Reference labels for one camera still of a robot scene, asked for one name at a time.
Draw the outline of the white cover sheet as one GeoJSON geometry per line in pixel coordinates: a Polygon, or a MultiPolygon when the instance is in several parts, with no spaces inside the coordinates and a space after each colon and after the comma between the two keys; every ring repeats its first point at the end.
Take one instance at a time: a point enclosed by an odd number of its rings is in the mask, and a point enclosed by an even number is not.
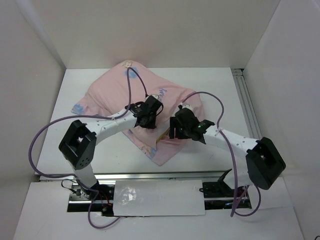
{"type": "Polygon", "coordinates": [[[117,217],[203,216],[201,180],[117,181],[113,214],[117,217]]]}

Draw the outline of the white pillow yellow trim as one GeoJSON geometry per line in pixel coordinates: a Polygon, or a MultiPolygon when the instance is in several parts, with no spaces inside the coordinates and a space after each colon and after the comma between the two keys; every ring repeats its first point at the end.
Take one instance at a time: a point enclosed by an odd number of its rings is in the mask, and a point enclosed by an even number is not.
{"type": "Polygon", "coordinates": [[[156,143],[158,143],[160,140],[162,140],[165,136],[167,136],[170,132],[170,128],[168,128],[167,130],[165,130],[162,134],[160,134],[157,137],[156,143]]]}

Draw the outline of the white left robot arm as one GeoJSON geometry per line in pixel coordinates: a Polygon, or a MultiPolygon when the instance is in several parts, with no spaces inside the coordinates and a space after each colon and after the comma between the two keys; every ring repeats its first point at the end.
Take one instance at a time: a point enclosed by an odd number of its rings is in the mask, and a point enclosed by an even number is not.
{"type": "Polygon", "coordinates": [[[145,101],[132,103],[121,111],[96,121],[73,121],[63,136],[58,149],[71,165],[77,181],[82,184],[81,194],[88,200],[97,197],[99,187],[91,162],[96,145],[122,131],[135,127],[156,128],[156,118],[164,105],[154,95],[145,101]]]}

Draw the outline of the aluminium side rail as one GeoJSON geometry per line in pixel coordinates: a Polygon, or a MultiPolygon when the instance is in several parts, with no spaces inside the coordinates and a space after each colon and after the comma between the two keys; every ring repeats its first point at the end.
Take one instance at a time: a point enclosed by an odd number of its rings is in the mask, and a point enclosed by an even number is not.
{"type": "Polygon", "coordinates": [[[258,119],[254,110],[254,106],[249,94],[249,90],[244,78],[243,68],[231,69],[232,77],[235,83],[237,94],[240,100],[241,108],[244,114],[245,122],[249,131],[249,135],[255,139],[263,137],[258,119]]]}

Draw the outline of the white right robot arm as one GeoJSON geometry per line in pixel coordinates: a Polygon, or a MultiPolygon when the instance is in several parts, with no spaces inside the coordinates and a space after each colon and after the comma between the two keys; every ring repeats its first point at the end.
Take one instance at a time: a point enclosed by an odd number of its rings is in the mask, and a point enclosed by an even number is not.
{"type": "Polygon", "coordinates": [[[243,185],[255,185],[262,190],[270,189],[286,168],[286,163],[269,138],[248,138],[218,128],[212,121],[199,121],[187,107],[181,106],[170,118],[169,138],[191,139],[233,153],[246,162],[247,173],[240,177],[243,185]]]}

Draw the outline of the aluminium front rail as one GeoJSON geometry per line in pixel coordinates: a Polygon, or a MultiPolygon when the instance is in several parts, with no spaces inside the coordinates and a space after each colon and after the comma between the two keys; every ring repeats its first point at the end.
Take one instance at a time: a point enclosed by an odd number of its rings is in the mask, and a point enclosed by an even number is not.
{"type": "Polygon", "coordinates": [[[80,180],[159,180],[159,179],[218,179],[224,171],[192,171],[192,172],[145,172],[145,173],[108,173],[93,172],[76,173],[80,180]]]}

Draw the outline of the pink printed pillowcase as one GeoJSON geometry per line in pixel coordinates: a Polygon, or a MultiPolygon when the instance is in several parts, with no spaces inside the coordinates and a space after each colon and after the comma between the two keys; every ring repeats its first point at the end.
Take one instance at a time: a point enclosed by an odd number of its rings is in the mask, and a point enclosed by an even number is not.
{"type": "Polygon", "coordinates": [[[163,111],[156,117],[156,128],[137,126],[123,134],[158,166],[164,165],[186,145],[185,139],[170,139],[166,135],[156,143],[159,135],[169,128],[170,117],[180,103],[190,104],[199,121],[205,118],[204,107],[199,95],[186,99],[194,90],[162,78],[142,64],[126,60],[111,68],[95,80],[83,98],[71,112],[76,115],[108,117],[122,110],[128,102],[145,100],[146,95],[162,96],[163,111]]]}

